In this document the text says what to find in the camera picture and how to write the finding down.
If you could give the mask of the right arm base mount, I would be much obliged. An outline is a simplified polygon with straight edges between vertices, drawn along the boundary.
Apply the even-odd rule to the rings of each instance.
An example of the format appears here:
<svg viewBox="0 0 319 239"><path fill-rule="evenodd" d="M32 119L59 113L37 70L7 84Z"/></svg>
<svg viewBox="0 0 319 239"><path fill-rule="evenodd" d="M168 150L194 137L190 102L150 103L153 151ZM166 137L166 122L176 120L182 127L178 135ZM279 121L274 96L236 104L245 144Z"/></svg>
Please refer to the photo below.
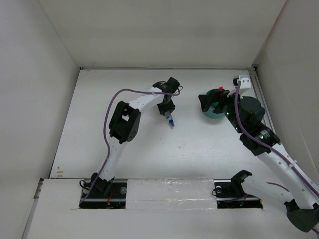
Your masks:
<svg viewBox="0 0 319 239"><path fill-rule="evenodd" d="M241 170L231 179L214 180L211 194L216 197L218 209L263 209L262 201L246 194L242 188L241 184L249 176L252 176L251 172Z"/></svg>

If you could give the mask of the clear glue bottle blue cap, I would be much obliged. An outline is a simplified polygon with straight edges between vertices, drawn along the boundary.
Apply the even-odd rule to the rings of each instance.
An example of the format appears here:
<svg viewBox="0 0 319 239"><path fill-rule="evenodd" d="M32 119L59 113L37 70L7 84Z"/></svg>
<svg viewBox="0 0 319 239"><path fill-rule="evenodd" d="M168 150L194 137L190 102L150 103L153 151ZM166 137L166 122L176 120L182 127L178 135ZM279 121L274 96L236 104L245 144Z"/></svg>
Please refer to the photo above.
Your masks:
<svg viewBox="0 0 319 239"><path fill-rule="evenodd" d="M174 120L173 120L173 117L172 117L171 113L170 112L165 112L164 113L164 117L166 118L170 128L174 128L175 125L174 125Z"/></svg>

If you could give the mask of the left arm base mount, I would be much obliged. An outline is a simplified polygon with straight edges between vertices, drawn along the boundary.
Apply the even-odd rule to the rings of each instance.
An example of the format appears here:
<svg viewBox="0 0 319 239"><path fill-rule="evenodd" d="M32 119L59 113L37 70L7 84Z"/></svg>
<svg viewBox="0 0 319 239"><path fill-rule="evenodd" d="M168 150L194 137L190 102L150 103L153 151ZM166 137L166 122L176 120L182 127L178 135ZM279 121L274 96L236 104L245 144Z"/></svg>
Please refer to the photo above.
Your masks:
<svg viewBox="0 0 319 239"><path fill-rule="evenodd" d="M87 199L79 203L81 209L125 209L127 181L116 180L106 195L93 189Z"/></svg>

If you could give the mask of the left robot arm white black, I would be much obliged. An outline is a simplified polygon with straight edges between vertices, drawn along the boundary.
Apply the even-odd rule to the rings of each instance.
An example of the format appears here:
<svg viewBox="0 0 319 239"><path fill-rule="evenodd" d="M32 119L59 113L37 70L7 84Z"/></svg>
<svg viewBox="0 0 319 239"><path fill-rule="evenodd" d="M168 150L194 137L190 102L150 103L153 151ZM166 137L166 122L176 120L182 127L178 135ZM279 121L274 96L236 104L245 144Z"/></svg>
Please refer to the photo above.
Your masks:
<svg viewBox="0 0 319 239"><path fill-rule="evenodd" d="M180 94L180 83L173 77L167 81L154 83L148 91L121 89L115 93L108 105L103 124L103 137L107 146L106 159L101 163L97 172L92 174L89 191L99 197L107 197L111 193L111 184L115 177L115 169L122 152L128 142L131 142L138 133L143 113L156 106L160 115L164 116L171 128L174 127L172 112L175 104L172 97ZM141 94L130 101L119 101L109 119L111 106L115 98L122 92Z"/></svg>

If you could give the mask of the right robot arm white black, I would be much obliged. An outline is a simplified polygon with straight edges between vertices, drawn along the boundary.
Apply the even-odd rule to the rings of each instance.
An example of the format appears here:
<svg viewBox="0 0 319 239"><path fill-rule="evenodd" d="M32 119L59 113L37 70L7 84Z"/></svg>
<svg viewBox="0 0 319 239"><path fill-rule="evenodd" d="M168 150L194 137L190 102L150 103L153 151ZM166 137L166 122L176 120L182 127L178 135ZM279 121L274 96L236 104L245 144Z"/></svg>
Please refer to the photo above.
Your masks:
<svg viewBox="0 0 319 239"><path fill-rule="evenodd" d="M319 223L319 188L302 172L277 135L262 123L265 109L254 97L241 96L225 89L199 95L201 110L215 104L214 113L223 114L240 134L242 144L268 166L283 186L263 182L247 170L236 173L228 183L215 186L218 198L243 198L248 195L266 200L286 214L300 231L308 233Z"/></svg>

